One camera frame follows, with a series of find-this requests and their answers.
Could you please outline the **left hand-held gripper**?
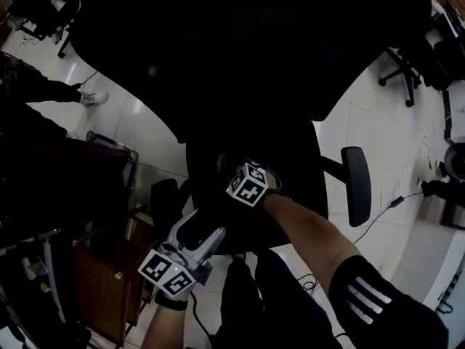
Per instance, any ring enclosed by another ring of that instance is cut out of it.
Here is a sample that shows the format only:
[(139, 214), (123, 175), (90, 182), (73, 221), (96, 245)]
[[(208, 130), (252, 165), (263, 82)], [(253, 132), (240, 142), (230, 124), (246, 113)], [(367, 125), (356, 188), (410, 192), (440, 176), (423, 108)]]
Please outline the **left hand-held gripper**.
[(138, 272), (168, 298), (176, 299), (194, 284), (206, 283), (212, 270), (211, 256), (225, 234), (225, 227), (220, 227), (196, 249), (179, 248), (199, 244), (199, 216), (194, 209), (171, 227), (167, 241), (149, 251)]

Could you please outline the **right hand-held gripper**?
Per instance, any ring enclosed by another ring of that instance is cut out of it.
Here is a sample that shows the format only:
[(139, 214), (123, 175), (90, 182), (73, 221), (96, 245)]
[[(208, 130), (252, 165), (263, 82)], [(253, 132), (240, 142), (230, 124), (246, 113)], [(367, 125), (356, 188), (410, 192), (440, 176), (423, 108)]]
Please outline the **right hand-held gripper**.
[(226, 193), (243, 204), (255, 206), (268, 188), (265, 170), (245, 162), (227, 187)]

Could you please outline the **person's right forearm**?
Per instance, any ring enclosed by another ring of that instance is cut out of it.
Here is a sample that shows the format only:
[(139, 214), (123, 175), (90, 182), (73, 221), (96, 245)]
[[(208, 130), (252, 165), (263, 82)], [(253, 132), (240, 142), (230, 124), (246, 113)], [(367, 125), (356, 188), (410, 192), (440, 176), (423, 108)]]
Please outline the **person's right forearm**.
[(263, 208), (276, 220), (291, 241), (297, 254), (328, 293), (337, 268), (360, 253), (335, 225), (292, 200), (269, 193)]

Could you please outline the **person's left forearm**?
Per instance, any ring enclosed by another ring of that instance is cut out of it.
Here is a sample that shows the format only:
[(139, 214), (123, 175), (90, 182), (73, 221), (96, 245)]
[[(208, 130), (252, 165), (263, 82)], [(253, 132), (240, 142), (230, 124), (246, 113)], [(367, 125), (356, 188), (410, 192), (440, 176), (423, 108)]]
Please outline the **person's left forearm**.
[(183, 349), (185, 315), (185, 310), (172, 310), (159, 305), (141, 349)]

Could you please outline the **black wristband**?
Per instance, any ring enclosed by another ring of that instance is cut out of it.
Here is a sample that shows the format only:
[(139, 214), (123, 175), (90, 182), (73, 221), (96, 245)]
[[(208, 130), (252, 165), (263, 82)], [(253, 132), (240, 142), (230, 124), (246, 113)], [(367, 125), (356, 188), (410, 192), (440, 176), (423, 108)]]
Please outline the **black wristband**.
[(184, 311), (187, 309), (187, 305), (188, 305), (187, 301), (170, 299), (161, 290), (158, 290), (156, 292), (154, 300), (158, 305), (168, 308), (170, 310), (175, 310), (175, 311)]

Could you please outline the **person's black clothed body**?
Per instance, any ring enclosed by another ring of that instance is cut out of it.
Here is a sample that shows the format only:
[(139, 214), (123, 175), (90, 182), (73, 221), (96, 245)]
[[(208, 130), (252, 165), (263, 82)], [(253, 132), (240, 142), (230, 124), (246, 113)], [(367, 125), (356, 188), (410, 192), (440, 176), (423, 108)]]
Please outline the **person's black clothed body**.
[(342, 349), (326, 312), (274, 251), (255, 270), (234, 257), (222, 290), (213, 349)]

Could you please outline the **wooden cabinet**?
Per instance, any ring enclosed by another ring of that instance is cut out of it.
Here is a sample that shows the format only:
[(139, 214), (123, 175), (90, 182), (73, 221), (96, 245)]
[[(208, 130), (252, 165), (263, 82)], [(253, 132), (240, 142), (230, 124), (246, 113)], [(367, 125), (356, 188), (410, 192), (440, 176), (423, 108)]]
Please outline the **wooden cabinet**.
[(119, 348), (153, 297), (154, 288), (138, 268), (156, 241), (153, 219), (141, 211), (115, 224), (90, 228), (73, 241), (78, 316)]

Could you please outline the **steel and brown service cart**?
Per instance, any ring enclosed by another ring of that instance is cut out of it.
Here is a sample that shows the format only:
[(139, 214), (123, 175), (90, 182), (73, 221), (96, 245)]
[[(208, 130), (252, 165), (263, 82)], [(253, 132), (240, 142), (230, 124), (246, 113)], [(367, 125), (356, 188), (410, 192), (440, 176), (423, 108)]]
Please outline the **steel and brown service cart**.
[(0, 137), (0, 308), (38, 349), (85, 347), (73, 241), (124, 213), (129, 162), (83, 140)]

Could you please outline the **black mesh office chair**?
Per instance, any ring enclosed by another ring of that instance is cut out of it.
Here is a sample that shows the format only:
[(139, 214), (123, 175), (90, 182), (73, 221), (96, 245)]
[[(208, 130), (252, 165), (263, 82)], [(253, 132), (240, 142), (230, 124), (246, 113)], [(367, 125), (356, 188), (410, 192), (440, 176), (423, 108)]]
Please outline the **black mesh office chair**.
[[(209, 134), (314, 127), (386, 49), (424, 33), (430, 9), (430, 0), (81, 0), (71, 43), (186, 147)], [(371, 213), (368, 164), (358, 147), (340, 153), (320, 151), (321, 166), (345, 184), (357, 227)]]

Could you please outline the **white rounded furniture unit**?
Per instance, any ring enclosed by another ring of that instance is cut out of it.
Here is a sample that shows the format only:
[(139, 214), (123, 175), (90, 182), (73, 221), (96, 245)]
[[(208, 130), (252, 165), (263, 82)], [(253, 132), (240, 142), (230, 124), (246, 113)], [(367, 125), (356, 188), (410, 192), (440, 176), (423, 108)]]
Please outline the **white rounded furniture unit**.
[(414, 222), (391, 283), (436, 309), (465, 256), (465, 230)]

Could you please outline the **white desk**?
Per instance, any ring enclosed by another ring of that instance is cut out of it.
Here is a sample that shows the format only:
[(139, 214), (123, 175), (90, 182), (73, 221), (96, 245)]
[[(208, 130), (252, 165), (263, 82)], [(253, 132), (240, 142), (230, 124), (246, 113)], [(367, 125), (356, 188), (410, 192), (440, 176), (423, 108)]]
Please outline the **white desk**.
[(431, 20), (426, 40), (433, 47), (444, 41), (465, 51), (465, 15), (461, 15), (448, 2), (446, 8), (436, 0), (431, 0), (431, 3)]

